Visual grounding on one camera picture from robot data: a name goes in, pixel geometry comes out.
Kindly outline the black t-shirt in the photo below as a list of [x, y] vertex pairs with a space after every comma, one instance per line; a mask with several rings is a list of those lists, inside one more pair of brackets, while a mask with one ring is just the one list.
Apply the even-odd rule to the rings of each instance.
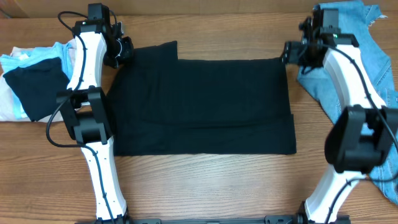
[[107, 97], [117, 156], [297, 151], [278, 58], [184, 60], [174, 41], [144, 47], [119, 70]]

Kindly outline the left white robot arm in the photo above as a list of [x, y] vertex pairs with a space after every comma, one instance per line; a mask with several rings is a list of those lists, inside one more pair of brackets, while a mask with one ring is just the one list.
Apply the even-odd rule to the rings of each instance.
[[88, 5], [84, 20], [71, 28], [75, 67], [66, 90], [57, 93], [57, 113], [86, 159], [96, 198], [95, 223], [130, 223], [114, 161], [116, 122], [101, 87], [102, 67], [132, 62], [133, 44], [114, 12], [101, 3]]

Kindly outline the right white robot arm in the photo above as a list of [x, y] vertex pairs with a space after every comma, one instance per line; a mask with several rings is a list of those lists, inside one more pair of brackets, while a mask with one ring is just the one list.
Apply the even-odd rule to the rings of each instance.
[[361, 181], [384, 163], [397, 145], [397, 110], [386, 106], [373, 88], [353, 34], [342, 33], [337, 9], [316, 9], [299, 29], [302, 40], [289, 41], [284, 64], [323, 67], [331, 76], [342, 113], [325, 141], [329, 164], [314, 192], [295, 215], [268, 215], [266, 223], [350, 223], [338, 210]]

